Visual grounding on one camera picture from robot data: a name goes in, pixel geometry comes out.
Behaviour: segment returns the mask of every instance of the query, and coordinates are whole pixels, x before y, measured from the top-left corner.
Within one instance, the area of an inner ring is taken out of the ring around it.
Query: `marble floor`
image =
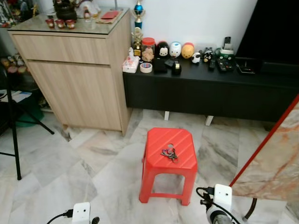
[[[258,121],[215,117],[205,126],[202,115],[170,113],[164,121],[160,111],[134,109],[128,131],[93,129],[63,131],[53,114],[40,126],[18,128],[22,180],[16,180],[13,157],[0,155],[0,224],[45,224],[72,209],[75,203],[90,202],[91,218],[101,224],[207,224],[206,208],[195,190],[189,206],[176,199],[138,200],[147,131],[153,127],[185,128],[193,135],[198,156],[198,186],[229,184],[267,135]],[[12,153],[8,130],[0,136],[0,151]],[[176,175],[159,175],[155,192],[175,193],[182,186]],[[242,222],[251,198],[233,197],[233,214]],[[59,218],[54,224],[68,224]],[[258,200],[249,224],[295,224],[298,221],[286,202]]]

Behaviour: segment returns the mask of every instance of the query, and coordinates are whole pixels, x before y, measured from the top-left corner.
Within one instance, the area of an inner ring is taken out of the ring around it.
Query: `cabinet top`
[[[103,24],[96,23],[102,15],[110,10],[110,7],[101,7],[101,12],[99,16],[95,19],[92,19],[91,22],[85,22],[84,19],[78,18],[75,23],[74,29],[68,29],[65,27],[64,29],[59,29],[57,24],[55,24],[54,28],[49,28],[45,20],[48,18],[44,14],[37,15],[29,20],[26,20],[9,30],[11,31],[35,31],[35,32],[58,32],[58,33],[83,33],[83,34],[101,34],[107,35],[113,30],[115,25],[122,19],[124,14],[128,11],[128,8],[123,8],[121,14],[117,17],[114,23]]]

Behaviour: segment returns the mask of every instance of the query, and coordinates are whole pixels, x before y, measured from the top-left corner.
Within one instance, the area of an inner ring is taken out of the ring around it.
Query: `cabinet drawer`
[[[110,64],[105,39],[69,36],[14,35],[26,59]]]
[[[63,124],[121,130],[108,66],[29,61],[32,75]]]

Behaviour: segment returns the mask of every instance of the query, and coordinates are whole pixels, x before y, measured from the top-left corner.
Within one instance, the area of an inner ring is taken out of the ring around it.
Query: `tape roll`
[[[140,71],[143,73],[149,73],[153,70],[153,66],[150,63],[142,63],[140,65]]]

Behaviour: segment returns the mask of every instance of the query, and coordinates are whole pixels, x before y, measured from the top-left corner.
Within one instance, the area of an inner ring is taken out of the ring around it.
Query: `television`
[[[236,57],[255,59],[263,72],[299,75],[298,5],[258,0]]]

